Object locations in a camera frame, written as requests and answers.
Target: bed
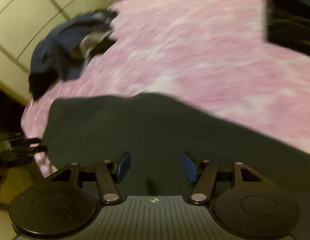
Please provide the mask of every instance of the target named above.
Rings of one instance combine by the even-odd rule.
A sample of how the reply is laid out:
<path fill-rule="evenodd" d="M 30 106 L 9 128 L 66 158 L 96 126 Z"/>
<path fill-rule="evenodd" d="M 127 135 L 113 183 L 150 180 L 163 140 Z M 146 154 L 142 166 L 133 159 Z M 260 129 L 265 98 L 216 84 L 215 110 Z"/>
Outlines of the bed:
<path fill-rule="evenodd" d="M 29 101 L 21 125 L 42 137 L 56 98 L 158 92 L 310 154 L 310 57 L 265 41 L 264 0 L 119 0 L 118 41 L 78 80 Z M 56 170 L 35 157 L 46 177 Z"/>

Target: crosshair symbol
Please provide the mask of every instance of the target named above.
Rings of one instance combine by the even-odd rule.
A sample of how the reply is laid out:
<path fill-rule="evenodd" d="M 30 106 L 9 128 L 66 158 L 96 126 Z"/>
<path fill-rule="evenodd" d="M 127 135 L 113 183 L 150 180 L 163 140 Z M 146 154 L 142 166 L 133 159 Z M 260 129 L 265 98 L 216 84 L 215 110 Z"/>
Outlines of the crosshair symbol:
<path fill-rule="evenodd" d="M 158 198 L 152 198 L 150 201 L 152 201 L 154 204 L 156 204 L 160 200 Z"/>

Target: tiled wall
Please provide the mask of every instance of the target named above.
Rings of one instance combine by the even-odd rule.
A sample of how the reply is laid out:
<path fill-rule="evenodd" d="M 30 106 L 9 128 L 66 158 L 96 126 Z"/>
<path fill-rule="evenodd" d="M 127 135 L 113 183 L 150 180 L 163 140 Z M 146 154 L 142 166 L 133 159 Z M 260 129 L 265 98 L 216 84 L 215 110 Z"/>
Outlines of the tiled wall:
<path fill-rule="evenodd" d="M 76 14 L 108 5 L 108 0 L 0 0 L 1 89 L 25 104 L 30 97 L 30 59 L 37 43 Z"/>

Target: circular pad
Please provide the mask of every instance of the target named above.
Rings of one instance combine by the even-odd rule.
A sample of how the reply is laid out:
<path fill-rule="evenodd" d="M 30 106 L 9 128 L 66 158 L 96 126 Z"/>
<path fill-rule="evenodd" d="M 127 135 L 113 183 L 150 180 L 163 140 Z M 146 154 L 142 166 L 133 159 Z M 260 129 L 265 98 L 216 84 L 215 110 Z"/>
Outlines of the circular pad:
<path fill-rule="evenodd" d="M 243 238 L 289 235 L 300 220 L 300 205 L 283 191 L 233 188 L 221 194 L 213 213 L 231 233 Z"/>
<path fill-rule="evenodd" d="M 14 227 L 34 238 L 59 238 L 79 231 L 94 218 L 94 197 L 67 182 L 26 190 L 10 203 Z"/>
<path fill-rule="evenodd" d="M 279 208 L 279 205 L 271 197 L 252 195 L 242 200 L 242 208 L 250 215 L 266 217 L 273 215 Z"/>
<path fill-rule="evenodd" d="M 32 207 L 38 213 L 56 214 L 62 212 L 69 205 L 69 199 L 60 194 L 46 194 L 35 198 Z"/>

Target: dark gray cloth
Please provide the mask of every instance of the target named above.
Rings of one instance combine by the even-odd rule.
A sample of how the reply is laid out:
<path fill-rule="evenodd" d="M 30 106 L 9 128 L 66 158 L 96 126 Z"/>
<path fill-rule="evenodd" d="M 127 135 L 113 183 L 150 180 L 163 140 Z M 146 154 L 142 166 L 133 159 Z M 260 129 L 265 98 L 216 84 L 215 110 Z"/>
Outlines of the dark gray cloth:
<path fill-rule="evenodd" d="M 268 41 L 310 56 L 310 0 L 266 0 Z"/>
<path fill-rule="evenodd" d="M 173 98 L 57 99 L 42 143 L 58 169 L 71 162 L 93 166 L 129 151 L 131 168 L 118 185 L 123 197 L 188 196 L 193 185 L 180 162 L 185 150 L 220 165 L 243 162 L 299 201 L 302 219 L 294 236 L 310 240 L 310 155 Z"/>

